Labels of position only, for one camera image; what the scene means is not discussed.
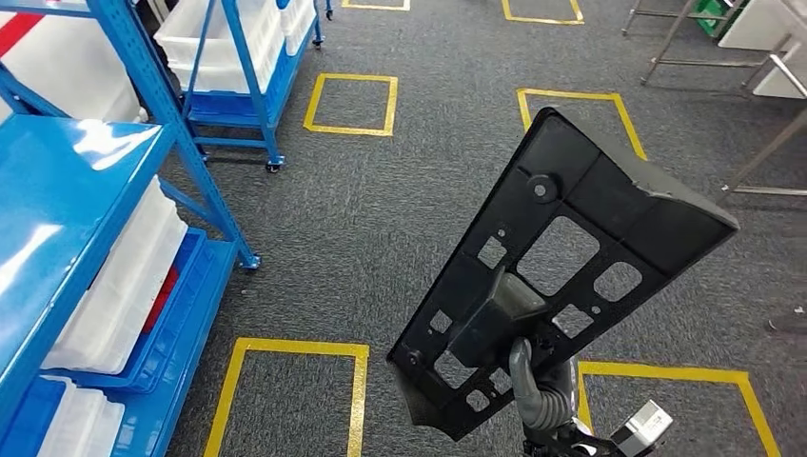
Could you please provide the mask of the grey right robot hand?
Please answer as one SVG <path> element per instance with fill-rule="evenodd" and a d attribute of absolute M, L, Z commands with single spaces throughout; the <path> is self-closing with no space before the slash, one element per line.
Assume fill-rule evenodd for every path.
<path fill-rule="evenodd" d="M 525 438 L 538 443 L 576 417 L 578 366 L 571 357 L 536 377 L 532 354 L 531 343 L 518 337 L 510 349 L 508 366 Z"/>

